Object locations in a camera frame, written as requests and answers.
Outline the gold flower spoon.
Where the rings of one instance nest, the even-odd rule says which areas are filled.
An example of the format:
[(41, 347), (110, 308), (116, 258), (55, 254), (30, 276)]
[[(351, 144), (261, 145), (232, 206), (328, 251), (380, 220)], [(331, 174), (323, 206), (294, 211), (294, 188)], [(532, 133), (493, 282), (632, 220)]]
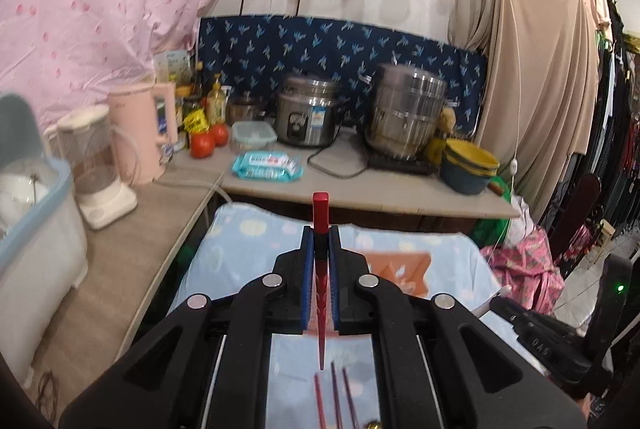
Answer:
[(378, 420), (371, 420), (364, 425), (364, 429), (382, 429), (382, 426)]

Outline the dark red twisted chopstick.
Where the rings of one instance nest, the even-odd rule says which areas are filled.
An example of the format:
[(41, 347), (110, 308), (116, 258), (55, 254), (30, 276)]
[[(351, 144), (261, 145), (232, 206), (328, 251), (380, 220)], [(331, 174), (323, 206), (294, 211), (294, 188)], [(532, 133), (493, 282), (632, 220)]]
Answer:
[(331, 362), (332, 395), (334, 405), (335, 427), (343, 429), (343, 418), (340, 402), (340, 390), (338, 389), (337, 371), (334, 362)]
[(352, 423), (352, 429), (359, 429), (360, 424), (357, 416), (354, 398), (352, 397), (352, 387), (350, 386), (348, 372), (345, 367), (342, 368), (342, 376), (344, 380), (344, 387), (345, 387), (345, 392), (347, 397), (347, 405), (349, 409), (350, 422)]

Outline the bright red chopstick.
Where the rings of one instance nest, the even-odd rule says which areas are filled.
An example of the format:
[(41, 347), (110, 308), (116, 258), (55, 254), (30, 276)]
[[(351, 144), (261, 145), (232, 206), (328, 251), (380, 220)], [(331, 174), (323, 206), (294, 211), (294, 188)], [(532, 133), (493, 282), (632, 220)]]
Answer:
[(326, 429), (326, 414), (324, 413), (319, 373), (314, 374), (314, 397), (316, 398), (319, 428)]
[(312, 195), (312, 229), (314, 230), (314, 279), (316, 280), (316, 308), (318, 328), (319, 368), (326, 361), (326, 295), (328, 294), (329, 262), (329, 194)]

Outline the pink perforated utensil holder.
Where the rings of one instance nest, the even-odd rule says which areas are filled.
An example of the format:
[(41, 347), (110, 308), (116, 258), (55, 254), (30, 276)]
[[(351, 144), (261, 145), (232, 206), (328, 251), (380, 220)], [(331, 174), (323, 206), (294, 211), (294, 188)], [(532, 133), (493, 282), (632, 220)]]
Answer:
[(407, 295), (426, 298), (428, 284), (426, 273), (432, 263), (431, 253), (363, 253), (372, 274), (394, 283)]

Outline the pink floral fabric pile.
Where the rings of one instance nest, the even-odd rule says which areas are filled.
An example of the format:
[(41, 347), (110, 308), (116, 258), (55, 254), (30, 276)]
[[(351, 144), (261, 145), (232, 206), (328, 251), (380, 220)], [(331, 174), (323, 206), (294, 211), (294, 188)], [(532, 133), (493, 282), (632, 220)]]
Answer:
[(550, 315), (565, 283), (553, 260), (547, 232), (533, 230), (518, 245), (484, 247), (486, 259), (498, 282), (510, 286), (510, 298), (527, 310)]

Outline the light blue patterned tablecloth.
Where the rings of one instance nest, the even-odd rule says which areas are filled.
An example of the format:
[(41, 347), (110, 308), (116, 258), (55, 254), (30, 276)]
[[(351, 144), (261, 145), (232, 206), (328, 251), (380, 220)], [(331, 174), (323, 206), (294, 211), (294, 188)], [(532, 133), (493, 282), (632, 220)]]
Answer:
[[(302, 241), (304, 222), (288, 219), (250, 204), (224, 204), (186, 270), (171, 304), (178, 307), (194, 293), (218, 299), (237, 293), (246, 283), (272, 270), (281, 253)], [(480, 249), (463, 234), (418, 234), (340, 227), (341, 244), (356, 253), (420, 253), (432, 256), (426, 273), (428, 296), (449, 293), (470, 310), (500, 288)], [(367, 337), (336, 337), (326, 342), (325, 371), (318, 369), (314, 335), (280, 336), (271, 341), (266, 425), (269, 428), (318, 427), (314, 374), (320, 374), (326, 424), (334, 427), (331, 362), (335, 363), (343, 425), (350, 425), (342, 368), (348, 372), (360, 423), (378, 418), (378, 391), (371, 341)]]

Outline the black induction cooktop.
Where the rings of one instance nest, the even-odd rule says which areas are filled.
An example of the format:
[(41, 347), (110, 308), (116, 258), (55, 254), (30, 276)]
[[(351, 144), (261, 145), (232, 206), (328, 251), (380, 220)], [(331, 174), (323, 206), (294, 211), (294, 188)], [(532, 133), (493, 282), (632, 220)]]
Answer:
[(395, 159), (378, 152), (368, 143), (364, 143), (363, 148), (367, 154), (367, 167), (369, 169), (422, 176), (430, 176), (438, 171), (438, 168), (428, 161)]

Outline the blue wet wipes pack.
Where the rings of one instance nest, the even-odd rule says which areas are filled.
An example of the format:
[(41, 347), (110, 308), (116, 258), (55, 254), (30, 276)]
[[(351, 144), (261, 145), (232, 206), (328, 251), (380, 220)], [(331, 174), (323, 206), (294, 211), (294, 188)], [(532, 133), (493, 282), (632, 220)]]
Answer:
[(231, 171), (241, 180), (288, 183), (299, 180), (304, 168), (286, 152), (244, 152), (235, 158)]

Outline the red tomato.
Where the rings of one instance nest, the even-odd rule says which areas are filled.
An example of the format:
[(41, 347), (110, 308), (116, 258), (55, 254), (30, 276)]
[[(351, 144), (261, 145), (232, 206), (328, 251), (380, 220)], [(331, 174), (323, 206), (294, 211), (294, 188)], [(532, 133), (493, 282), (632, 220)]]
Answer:
[(216, 147), (224, 147), (229, 142), (228, 126), (223, 123), (217, 123), (209, 127), (209, 136), (212, 138)]
[(213, 155), (216, 142), (209, 131), (193, 132), (190, 134), (190, 156), (204, 159)]

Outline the white blender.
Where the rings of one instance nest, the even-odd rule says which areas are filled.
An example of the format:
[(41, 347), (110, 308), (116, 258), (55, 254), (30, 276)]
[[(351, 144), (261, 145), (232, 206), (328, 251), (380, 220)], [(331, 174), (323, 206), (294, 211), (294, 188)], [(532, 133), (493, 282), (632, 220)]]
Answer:
[(44, 130), (43, 141), (70, 165), (75, 198), (91, 230), (104, 229), (136, 209), (137, 196), (119, 175), (107, 105), (73, 110)]

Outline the yellow snack packet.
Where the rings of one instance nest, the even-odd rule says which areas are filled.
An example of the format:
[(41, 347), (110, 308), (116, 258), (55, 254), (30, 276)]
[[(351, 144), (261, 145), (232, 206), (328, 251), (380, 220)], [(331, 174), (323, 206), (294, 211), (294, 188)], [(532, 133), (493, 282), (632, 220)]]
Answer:
[(183, 117), (183, 128), (187, 134), (206, 133), (209, 123), (202, 108), (192, 109), (189, 115)]

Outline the pink electric kettle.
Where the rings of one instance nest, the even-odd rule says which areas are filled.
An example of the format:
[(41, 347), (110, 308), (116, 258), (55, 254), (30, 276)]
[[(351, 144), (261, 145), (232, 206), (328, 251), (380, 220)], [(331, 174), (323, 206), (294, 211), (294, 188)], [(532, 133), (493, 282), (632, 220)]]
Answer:
[(107, 94), (120, 177), (130, 185), (162, 176), (178, 142), (175, 85), (138, 82)]

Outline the yellow oil bottle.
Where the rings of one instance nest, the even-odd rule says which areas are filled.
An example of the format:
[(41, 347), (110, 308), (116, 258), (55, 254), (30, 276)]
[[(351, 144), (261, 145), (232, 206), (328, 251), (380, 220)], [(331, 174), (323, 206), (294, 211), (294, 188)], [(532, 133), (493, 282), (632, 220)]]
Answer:
[(212, 89), (206, 97), (206, 116), (211, 126), (226, 122), (226, 94), (221, 88), (221, 74), (214, 74)]

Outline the small steel pot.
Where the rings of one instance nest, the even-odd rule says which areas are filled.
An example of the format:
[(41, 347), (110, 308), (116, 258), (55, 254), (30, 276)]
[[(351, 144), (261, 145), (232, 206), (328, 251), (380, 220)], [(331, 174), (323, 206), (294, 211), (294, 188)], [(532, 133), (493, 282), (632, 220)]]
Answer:
[(266, 117), (266, 105), (250, 92), (231, 95), (227, 102), (226, 117), (229, 126), (240, 121), (259, 121)]

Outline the silver rice cooker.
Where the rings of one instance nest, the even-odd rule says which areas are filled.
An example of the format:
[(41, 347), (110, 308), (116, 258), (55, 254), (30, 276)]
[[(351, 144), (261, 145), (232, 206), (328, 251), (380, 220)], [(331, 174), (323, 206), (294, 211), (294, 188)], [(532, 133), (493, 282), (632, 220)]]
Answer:
[(338, 82), (287, 74), (278, 89), (274, 120), (278, 139), (298, 147), (326, 147), (335, 135), (340, 109)]

